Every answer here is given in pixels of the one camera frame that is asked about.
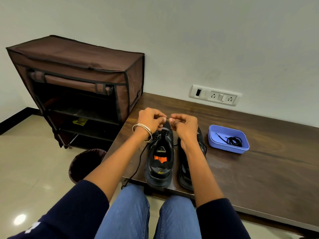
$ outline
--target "floor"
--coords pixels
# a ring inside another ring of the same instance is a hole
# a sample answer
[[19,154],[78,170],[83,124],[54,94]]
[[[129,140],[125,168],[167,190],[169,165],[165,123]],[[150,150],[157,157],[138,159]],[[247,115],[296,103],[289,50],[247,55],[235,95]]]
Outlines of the floor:
[[[69,165],[82,151],[60,148],[50,126],[40,116],[30,116],[0,136],[0,238],[28,229],[72,188]],[[120,191],[118,186],[111,204]],[[164,201],[154,197],[148,200],[149,238],[153,238]],[[282,230],[243,223],[252,239],[300,238]]]

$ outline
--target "navy blue sleeve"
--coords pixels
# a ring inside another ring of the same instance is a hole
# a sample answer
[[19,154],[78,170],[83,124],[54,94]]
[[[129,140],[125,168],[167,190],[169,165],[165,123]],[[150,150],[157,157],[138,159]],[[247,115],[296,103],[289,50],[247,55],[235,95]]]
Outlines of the navy blue sleeve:
[[196,210],[202,238],[250,239],[228,199],[217,199]]
[[102,190],[81,180],[29,230],[10,239],[93,239],[108,208]]

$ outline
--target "orange label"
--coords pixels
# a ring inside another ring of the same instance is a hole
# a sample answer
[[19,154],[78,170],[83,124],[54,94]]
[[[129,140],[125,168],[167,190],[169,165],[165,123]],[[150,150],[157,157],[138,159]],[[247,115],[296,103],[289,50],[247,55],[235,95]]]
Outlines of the orange label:
[[167,162],[167,157],[154,156],[154,159],[159,160],[161,163]]

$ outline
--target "person's left hand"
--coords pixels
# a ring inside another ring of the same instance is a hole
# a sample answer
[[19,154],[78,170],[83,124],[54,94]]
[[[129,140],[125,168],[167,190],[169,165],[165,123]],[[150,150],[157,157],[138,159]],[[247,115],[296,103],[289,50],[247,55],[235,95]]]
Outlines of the person's left hand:
[[138,114],[138,123],[144,124],[147,126],[152,134],[157,131],[161,131],[163,124],[166,122],[167,116],[157,110],[157,109],[152,109],[152,108],[146,108],[145,110],[140,110]]

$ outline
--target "black baseboard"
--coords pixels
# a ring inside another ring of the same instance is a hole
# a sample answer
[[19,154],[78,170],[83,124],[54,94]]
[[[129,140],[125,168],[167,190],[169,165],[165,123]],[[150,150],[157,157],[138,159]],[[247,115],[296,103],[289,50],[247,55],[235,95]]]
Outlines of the black baseboard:
[[17,114],[14,114],[13,116],[0,123],[0,135],[10,130],[15,125],[19,124],[31,115],[42,116],[39,109],[26,107],[22,111],[19,111]]

